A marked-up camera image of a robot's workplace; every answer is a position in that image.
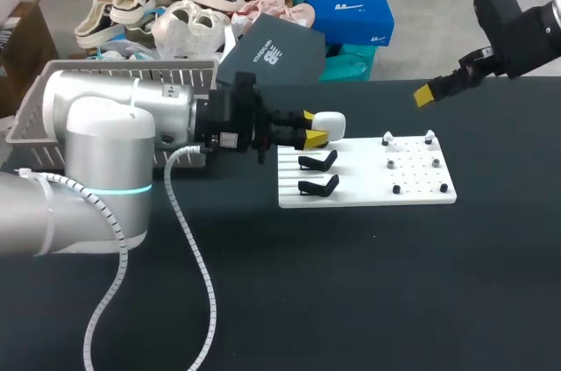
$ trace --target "new balance logo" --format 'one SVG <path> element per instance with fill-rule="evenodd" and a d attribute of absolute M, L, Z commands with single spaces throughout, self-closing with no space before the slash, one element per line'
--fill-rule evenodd
<path fill-rule="evenodd" d="M 347 5 L 347 4 L 337 4 L 335 6 L 335 10 L 350 10 L 350 9 L 359 9 L 360 7 L 364 7 L 364 4 L 359 5 Z"/>
<path fill-rule="evenodd" d="M 263 60 L 274 66 L 279 58 L 282 56 L 282 52 L 275 45 L 271 46 L 271 49 L 265 54 Z"/>
<path fill-rule="evenodd" d="M 275 45 L 271 45 L 272 43 L 273 42 L 269 39 L 265 43 L 265 45 L 259 50 L 257 55 L 255 55 L 253 62 L 259 61 L 264 54 L 265 56 L 263 57 L 263 60 L 274 66 L 279 60 L 279 58 L 282 56 L 282 52 Z"/>

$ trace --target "blue shoebox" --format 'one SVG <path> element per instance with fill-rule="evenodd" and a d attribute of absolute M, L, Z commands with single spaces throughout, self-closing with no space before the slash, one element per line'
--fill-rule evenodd
<path fill-rule="evenodd" d="M 394 16 L 387 0 L 306 0 L 314 7 L 312 26 L 327 44 L 389 46 Z"/>

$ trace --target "black hook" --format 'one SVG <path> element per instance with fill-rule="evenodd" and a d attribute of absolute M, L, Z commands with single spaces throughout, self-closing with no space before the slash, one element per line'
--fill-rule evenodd
<path fill-rule="evenodd" d="M 329 197 L 339 185 L 339 175 L 333 175 L 327 185 L 314 184 L 309 181 L 299 181 L 298 189 L 302 196 Z"/>
<path fill-rule="evenodd" d="M 298 156 L 298 165 L 300 165 L 300 169 L 306 167 L 314 171 L 327 172 L 333 166 L 336 159 L 337 150 L 332 150 L 327 158 L 325 158 L 325 161 L 310 158 L 309 156 Z"/>

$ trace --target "robotic arm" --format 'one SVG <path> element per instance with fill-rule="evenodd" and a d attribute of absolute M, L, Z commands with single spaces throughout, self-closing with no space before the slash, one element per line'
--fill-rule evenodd
<path fill-rule="evenodd" d="M 249 74 L 207 98 L 190 86 L 59 71 L 46 85 L 43 123 L 64 146 L 65 175 L 103 199 L 129 248 L 146 236 L 155 149 L 254 149 L 262 163 L 271 145 L 304 150 L 343 138 L 345 129 L 337 112 L 269 110 Z M 45 190 L 0 173 L 0 204 L 0 254 L 118 251 L 103 215 L 64 185 Z"/>
<path fill-rule="evenodd" d="M 414 94 L 418 107 L 478 87 L 488 75 L 525 75 L 561 56 L 561 0 L 522 11 L 516 0 L 474 0 L 488 47 L 459 60 L 451 75 L 436 77 Z"/>

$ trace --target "pink sneaker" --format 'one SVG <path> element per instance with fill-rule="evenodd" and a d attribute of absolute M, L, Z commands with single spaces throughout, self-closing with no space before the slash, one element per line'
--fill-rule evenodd
<path fill-rule="evenodd" d="M 314 20 L 316 20 L 316 11 L 309 4 L 298 4 L 291 9 L 284 7 L 283 12 L 278 16 L 283 20 L 304 27 L 312 27 Z"/>
<path fill-rule="evenodd" d="M 231 18 L 232 30 L 236 35 L 247 33 L 250 27 L 261 13 L 270 14 L 272 11 L 280 10 L 284 7 L 284 0 L 253 0 L 246 3 L 240 11 L 234 13 Z"/>

